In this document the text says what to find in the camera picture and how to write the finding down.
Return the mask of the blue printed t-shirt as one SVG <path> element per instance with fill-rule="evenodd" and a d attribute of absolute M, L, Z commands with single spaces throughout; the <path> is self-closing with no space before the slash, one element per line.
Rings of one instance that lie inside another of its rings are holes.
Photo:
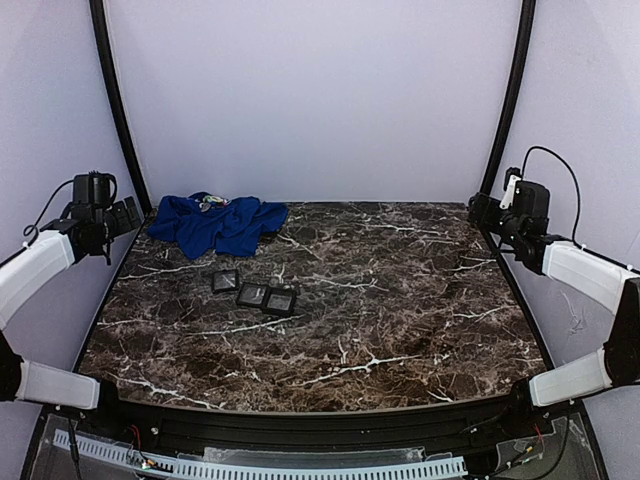
<path fill-rule="evenodd" d="M 224 208 L 201 212 L 196 198 L 167 195 L 147 229 L 155 240 L 175 243 L 190 260 L 209 251 L 218 255 L 252 257 L 264 235 L 277 233 L 285 224 L 289 209 L 279 202 L 256 197 L 238 197 Z"/>

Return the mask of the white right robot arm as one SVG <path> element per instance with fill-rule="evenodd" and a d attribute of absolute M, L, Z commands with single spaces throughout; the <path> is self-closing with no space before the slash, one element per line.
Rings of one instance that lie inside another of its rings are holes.
<path fill-rule="evenodd" d="M 517 401 L 538 409 L 639 383 L 639 272 L 547 231 L 544 213 L 478 193 L 469 220 L 547 282 L 533 286 L 537 313 L 559 321 L 553 369 L 519 382 Z"/>

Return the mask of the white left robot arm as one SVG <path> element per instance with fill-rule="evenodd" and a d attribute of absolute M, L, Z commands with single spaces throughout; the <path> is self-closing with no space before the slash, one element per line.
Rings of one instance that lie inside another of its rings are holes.
<path fill-rule="evenodd" d="M 53 220 L 33 243 L 1 266 L 1 327 L 58 274 L 87 256 L 110 258 L 110 245 L 139 229 L 141 217 L 129 196 L 106 209 L 96 208 L 80 218 L 75 205 L 67 218 Z M 27 360 L 1 339 L 1 400 L 55 405 L 77 410 L 98 409 L 108 388 L 94 378 Z"/>

